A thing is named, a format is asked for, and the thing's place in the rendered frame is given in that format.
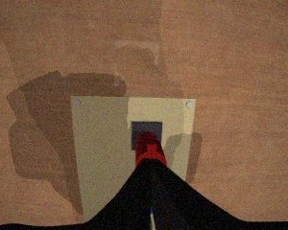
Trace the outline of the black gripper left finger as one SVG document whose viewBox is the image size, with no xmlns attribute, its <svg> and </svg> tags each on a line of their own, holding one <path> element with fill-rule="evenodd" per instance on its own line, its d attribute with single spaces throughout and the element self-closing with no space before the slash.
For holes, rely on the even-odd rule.
<svg viewBox="0 0 288 230">
<path fill-rule="evenodd" d="M 151 230 L 152 184 L 152 161 L 143 158 L 121 191 L 88 222 L 64 226 L 5 223 L 0 230 Z"/>
</svg>

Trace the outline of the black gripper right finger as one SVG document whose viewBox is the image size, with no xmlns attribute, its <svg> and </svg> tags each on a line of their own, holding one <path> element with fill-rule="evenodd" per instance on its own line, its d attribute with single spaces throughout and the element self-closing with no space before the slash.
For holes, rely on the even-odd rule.
<svg viewBox="0 0 288 230">
<path fill-rule="evenodd" d="M 288 221 L 251 222 L 234 218 L 152 158 L 155 230 L 288 230 Z"/>
</svg>

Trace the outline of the tan board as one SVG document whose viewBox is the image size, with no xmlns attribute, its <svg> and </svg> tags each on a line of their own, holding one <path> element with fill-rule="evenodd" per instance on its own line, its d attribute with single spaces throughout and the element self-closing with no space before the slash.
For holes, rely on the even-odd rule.
<svg viewBox="0 0 288 230">
<path fill-rule="evenodd" d="M 186 180 L 194 99 L 70 97 L 85 222 L 121 191 L 143 158 L 162 161 Z"/>
</svg>

